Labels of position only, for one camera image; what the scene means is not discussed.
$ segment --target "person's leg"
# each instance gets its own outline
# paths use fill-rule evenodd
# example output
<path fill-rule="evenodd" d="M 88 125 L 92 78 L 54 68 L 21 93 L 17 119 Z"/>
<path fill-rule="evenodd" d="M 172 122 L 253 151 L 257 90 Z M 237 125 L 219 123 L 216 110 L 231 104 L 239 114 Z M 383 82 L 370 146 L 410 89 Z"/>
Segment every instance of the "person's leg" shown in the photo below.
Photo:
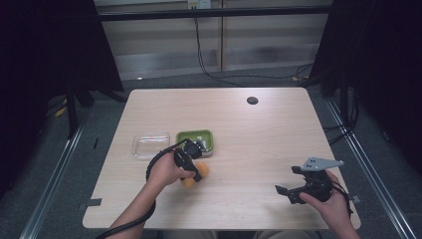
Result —
<path fill-rule="evenodd" d="M 174 230 L 163 231 L 164 239 L 218 239 L 217 231 Z"/>
<path fill-rule="evenodd" d="M 304 231 L 262 231 L 257 232 L 253 239 L 312 239 Z"/>

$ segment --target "black cable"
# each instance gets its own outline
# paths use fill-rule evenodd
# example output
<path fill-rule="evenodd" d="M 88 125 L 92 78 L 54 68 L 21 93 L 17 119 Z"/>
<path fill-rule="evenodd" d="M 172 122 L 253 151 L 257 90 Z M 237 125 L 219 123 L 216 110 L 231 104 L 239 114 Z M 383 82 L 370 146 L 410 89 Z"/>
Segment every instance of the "black cable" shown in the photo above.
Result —
<path fill-rule="evenodd" d="M 127 230 L 129 228 L 134 227 L 134 226 L 137 226 L 137 225 L 141 224 L 142 222 L 145 222 L 154 213 L 154 211 L 155 211 L 155 205 L 156 205 L 156 202 L 154 200 L 154 203 L 152 204 L 152 206 L 149 208 L 148 212 L 146 212 L 145 215 L 139 217 L 136 220 L 133 220 L 131 222 L 128 222 L 126 224 L 123 224 L 121 226 L 114 227 L 114 228 L 110 229 L 109 231 L 103 233 L 102 235 L 98 236 L 97 239 L 107 238 L 107 237 L 112 236 L 112 235 L 115 235 L 115 234 L 117 234 L 117 233 L 119 233 L 121 231 Z"/>
<path fill-rule="evenodd" d="M 206 76 L 208 76 L 209 78 L 211 78 L 212 80 L 214 80 L 214 81 L 217 81 L 217 82 L 221 82 L 221 83 L 227 83 L 227 84 L 231 84 L 231 85 L 234 85 L 234 86 L 237 86 L 237 87 L 241 87 L 241 88 L 244 88 L 244 86 L 242 86 L 242 85 L 239 85 L 239 84 L 236 84 L 236 83 L 232 83 L 232 82 L 227 82 L 227 81 L 223 81 L 223 79 L 228 79 L 228 78 L 265 78 L 265 79 L 286 79 L 286 78 L 292 78 L 292 77 L 295 77 L 295 76 L 297 76 L 298 74 L 300 74 L 300 73 L 302 73 L 302 72 L 304 72 L 309 66 L 311 66 L 312 64 L 306 64 L 306 65 L 302 65 L 302 66 L 300 66 L 299 68 L 302 68 L 302 67 L 304 67 L 304 66 L 306 66 L 304 69 L 302 69 L 302 70 L 300 70 L 299 71 L 299 69 L 297 69 L 297 71 L 296 71 L 296 73 L 295 74 L 293 74 L 293 75 L 289 75 L 289 76 L 284 76 L 284 77 L 269 77 L 269 76 L 254 76 L 254 75 L 245 75 L 245 76 L 242 76 L 242 75 L 231 75 L 231 76 L 225 76 L 225 77 L 216 77 L 216 76 L 212 76 L 211 74 L 209 74 L 208 72 L 207 72 L 207 70 L 206 70 L 206 68 L 205 68 L 205 65 L 204 65 L 204 61 L 203 61 L 203 58 L 202 58 L 202 51 L 201 51 L 201 43 L 200 43 L 200 40 L 199 40 L 199 26 L 198 26 L 198 19 L 197 18 L 194 18 L 194 21 L 195 21 L 195 30 L 196 30 L 196 43 L 197 43 L 197 49 L 198 49 L 198 61 L 199 61 L 199 66 L 200 66 L 200 68 L 201 68 L 201 70 L 202 70 L 202 72 L 206 75 Z"/>
<path fill-rule="evenodd" d="M 183 139 L 179 142 L 177 142 L 175 145 L 172 145 L 170 147 L 165 148 L 164 150 L 162 150 L 161 152 L 159 152 L 149 163 L 148 168 L 146 169 L 146 173 L 145 173 L 145 178 L 146 181 L 148 181 L 149 179 L 149 173 L 151 172 L 152 166 L 165 154 L 168 153 L 170 151 L 173 150 L 174 147 L 180 145 L 181 143 L 185 142 L 187 139 Z M 154 213 L 155 211 L 155 200 L 154 203 L 152 204 L 151 208 L 149 208 L 148 212 L 146 212 L 145 215 L 141 216 L 140 218 L 133 220 L 131 222 L 125 223 L 123 225 L 120 225 L 118 227 L 112 228 L 108 231 L 106 231 L 105 233 L 103 233 L 102 235 L 100 235 L 99 237 L 97 237 L 97 239 L 104 239 L 106 237 L 115 235 L 121 231 L 127 230 L 131 227 L 137 226 L 139 224 L 141 224 L 142 222 L 146 221 L 149 217 L 152 216 L 152 213 Z"/>

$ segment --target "floor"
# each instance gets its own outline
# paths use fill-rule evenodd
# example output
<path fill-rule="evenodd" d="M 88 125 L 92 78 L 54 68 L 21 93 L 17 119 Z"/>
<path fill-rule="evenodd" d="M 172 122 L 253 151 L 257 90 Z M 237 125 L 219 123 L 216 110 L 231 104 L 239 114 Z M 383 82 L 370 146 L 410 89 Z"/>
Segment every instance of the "floor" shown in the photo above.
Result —
<path fill-rule="evenodd" d="M 124 81 L 127 94 L 133 89 L 296 87 L 292 76 L 298 67 L 212 73 L 213 76 L 242 76 L 215 81 L 204 74 L 168 76 Z M 338 94 L 325 99 L 319 86 L 307 88 L 328 141 L 341 135 Z M 124 109 L 124 103 L 92 93 L 93 107 L 78 108 L 81 127 L 68 140 L 67 112 L 49 116 L 29 163 L 14 187 L 0 201 L 0 238 L 93 238 L 102 230 L 83 227 L 85 203 L 91 198 L 107 149 Z M 51 104 L 62 100 L 56 98 Z M 422 236 L 422 176 L 411 168 L 393 140 L 377 120 L 359 107 L 359 118 L 349 137 L 331 145 L 349 193 L 356 204 L 362 238 L 418 238 Z M 220 232 L 220 238 L 249 238 L 253 232 Z M 322 238 L 333 238 L 329 231 Z M 143 238 L 157 238 L 147 231 Z"/>

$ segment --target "human arm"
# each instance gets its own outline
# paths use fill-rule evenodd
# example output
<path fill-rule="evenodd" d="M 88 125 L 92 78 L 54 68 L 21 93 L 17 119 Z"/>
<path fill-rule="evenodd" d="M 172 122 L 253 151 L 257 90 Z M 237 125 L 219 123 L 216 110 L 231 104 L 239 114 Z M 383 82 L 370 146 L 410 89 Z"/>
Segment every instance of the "human arm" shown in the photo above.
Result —
<path fill-rule="evenodd" d="M 164 154 L 152 167 L 148 181 L 143 185 L 142 189 L 127 208 L 114 221 L 110 229 L 145 215 L 152 206 L 155 198 L 166 185 L 175 182 L 181 177 L 189 178 L 194 175 L 195 172 L 185 171 L 175 164 L 172 152 Z M 144 222 L 108 238 L 140 238 L 143 226 Z"/>
<path fill-rule="evenodd" d="M 326 171 L 331 181 L 338 182 L 338 178 L 330 171 Z M 326 202 L 320 202 L 316 198 L 302 192 L 300 194 L 301 200 L 314 207 L 328 225 L 329 229 L 339 239 L 358 239 L 360 238 L 356 230 L 354 230 L 351 224 L 350 217 L 348 215 L 346 201 L 337 190 L 333 190 L 331 198 Z"/>

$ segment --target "electrical outlet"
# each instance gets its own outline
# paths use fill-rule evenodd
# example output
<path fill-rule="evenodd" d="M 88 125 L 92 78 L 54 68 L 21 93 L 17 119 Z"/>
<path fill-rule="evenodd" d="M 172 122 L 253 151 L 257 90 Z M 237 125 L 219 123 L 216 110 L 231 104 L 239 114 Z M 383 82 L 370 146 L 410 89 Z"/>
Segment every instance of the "electrical outlet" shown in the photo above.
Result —
<path fill-rule="evenodd" d="M 187 0 L 187 9 L 199 9 L 199 0 Z"/>
<path fill-rule="evenodd" d="M 199 0 L 199 9 L 210 9 L 211 0 Z"/>
<path fill-rule="evenodd" d="M 211 0 L 187 0 L 188 9 L 210 9 Z"/>

